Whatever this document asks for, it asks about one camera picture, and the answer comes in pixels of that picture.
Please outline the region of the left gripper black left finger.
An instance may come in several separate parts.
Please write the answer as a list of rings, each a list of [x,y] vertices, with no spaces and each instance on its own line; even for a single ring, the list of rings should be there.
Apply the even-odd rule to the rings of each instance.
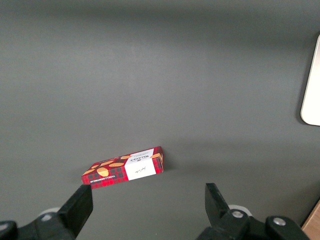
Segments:
[[[90,185],[81,185],[56,212],[46,212],[18,229],[19,240],[74,240],[93,211]]]

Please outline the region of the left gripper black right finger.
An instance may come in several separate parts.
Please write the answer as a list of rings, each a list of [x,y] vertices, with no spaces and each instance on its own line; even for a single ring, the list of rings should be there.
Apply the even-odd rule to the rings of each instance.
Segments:
[[[261,240],[262,224],[245,211],[231,209],[215,183],[205,185],[205,211],[210,222],[198,240]]]

